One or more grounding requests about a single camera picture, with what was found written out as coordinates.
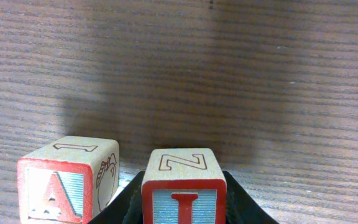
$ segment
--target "table surface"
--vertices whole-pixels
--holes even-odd
[[[280,223],[358,223],[357,0],[0,0],[0,223],[16,162],[116,139],[120,185],[210,147]]]

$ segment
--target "red border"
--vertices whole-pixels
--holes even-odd
[[[17,162],[17,189],[19,193],[20,218],[22,223],[30,221],[27,213],[27,185],[25,184],[27,178],[26,169],[29,167],[83,174],[84,208],[82,223],[88,223],[92,220],[93,173],[90,165],[74,162],[51,161],[47,159],[20,158]]]
[[[216,190],[215,224],[226,222],[226,182],[222,179],[150,180],[142,186],[143,222],[153,224],[153,190]]]

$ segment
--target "black object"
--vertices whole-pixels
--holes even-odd
[[[140,171],[124,190],[89,224],[142,224],[142,180]]]
[[[228,171],[223,171],[223,175],[227,183],[226,224],[277,223],[256,204]]]
[[[90,224],[143,224],[142,180],[139,172],[112,203]],[[267,215],[228,172],[223,171],[227,183],[226,224],[278,224]]]

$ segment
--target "block top face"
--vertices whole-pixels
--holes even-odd
[[[103,157],[106,150],[118,151],[118,142],[111,139],[65,136],[23,157],[60,162],[91,164]]]
[[[146,173],[145,184],[151,180],[222,179],[222,170],[211,149],[155,149]]]

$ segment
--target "toy block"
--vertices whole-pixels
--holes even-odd
[[[142,181],[145,224],[223,224],[226,180],[211,149],[155,149]]]
[[[22,223],[88,223],[118,187],[115,140],[66,136],[17,162]]]

